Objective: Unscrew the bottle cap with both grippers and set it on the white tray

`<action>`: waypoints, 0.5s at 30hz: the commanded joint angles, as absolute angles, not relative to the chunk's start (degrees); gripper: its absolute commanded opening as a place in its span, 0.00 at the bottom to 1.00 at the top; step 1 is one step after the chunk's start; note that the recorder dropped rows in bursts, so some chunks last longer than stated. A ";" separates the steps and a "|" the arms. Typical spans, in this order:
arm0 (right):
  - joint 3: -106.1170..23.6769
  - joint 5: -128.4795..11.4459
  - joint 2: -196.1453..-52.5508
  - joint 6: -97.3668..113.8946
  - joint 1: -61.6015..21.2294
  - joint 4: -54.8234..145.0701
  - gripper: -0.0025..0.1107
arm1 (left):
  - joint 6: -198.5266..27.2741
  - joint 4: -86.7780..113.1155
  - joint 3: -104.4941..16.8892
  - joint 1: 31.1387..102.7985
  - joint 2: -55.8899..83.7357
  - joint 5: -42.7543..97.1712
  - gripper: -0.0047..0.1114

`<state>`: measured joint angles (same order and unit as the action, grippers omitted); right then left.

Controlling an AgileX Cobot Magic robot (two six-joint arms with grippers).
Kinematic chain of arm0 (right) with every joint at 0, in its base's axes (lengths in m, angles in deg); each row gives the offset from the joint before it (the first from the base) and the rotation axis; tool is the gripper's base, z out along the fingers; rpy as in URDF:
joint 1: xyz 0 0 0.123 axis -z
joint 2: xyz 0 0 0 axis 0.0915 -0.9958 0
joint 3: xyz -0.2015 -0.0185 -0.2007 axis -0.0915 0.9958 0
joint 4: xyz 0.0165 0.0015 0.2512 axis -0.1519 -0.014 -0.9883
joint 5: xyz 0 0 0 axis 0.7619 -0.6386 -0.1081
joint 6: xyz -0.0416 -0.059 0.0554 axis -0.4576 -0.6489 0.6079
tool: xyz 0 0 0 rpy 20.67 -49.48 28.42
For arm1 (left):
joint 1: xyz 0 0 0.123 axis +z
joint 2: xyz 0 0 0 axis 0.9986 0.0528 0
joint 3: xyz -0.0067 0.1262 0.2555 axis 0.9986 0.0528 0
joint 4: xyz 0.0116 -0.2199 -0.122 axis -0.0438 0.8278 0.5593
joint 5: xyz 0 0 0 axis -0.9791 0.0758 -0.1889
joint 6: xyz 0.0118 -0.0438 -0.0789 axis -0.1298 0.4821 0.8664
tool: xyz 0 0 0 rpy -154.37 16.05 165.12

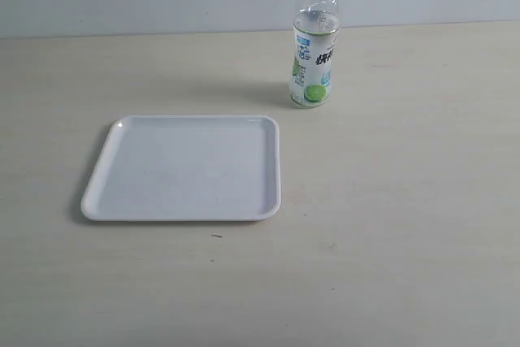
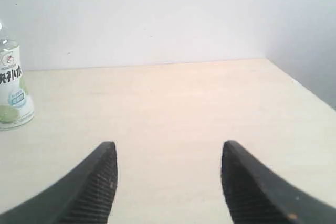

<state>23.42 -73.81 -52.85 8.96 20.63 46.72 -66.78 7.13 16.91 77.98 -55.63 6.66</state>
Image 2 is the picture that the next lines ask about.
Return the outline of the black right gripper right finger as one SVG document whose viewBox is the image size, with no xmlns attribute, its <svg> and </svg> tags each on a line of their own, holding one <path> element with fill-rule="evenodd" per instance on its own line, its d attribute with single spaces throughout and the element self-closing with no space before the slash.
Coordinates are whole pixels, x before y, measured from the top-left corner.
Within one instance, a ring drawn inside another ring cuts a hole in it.
<svg viewBox="0 0 336 224">
<path fill-rule="evenodd" d="M 224 142 L 222 188 L 233 223 L 335 223 L 335 208 L 274 173 L 238 142 Z"/>
</svg>

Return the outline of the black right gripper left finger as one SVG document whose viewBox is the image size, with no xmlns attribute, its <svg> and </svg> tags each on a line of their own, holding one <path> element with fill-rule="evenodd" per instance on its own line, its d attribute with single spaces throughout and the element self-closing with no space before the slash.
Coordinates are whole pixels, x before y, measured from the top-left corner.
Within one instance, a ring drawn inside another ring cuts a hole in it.
<svg viewBox="0 0 336 224">
<path fill-rule="evenodd" d="M 103 142 L 62 179 L 1 214 L 1 223 L 107 223 L 118 184 L 114 142 Z"/>
</svg>

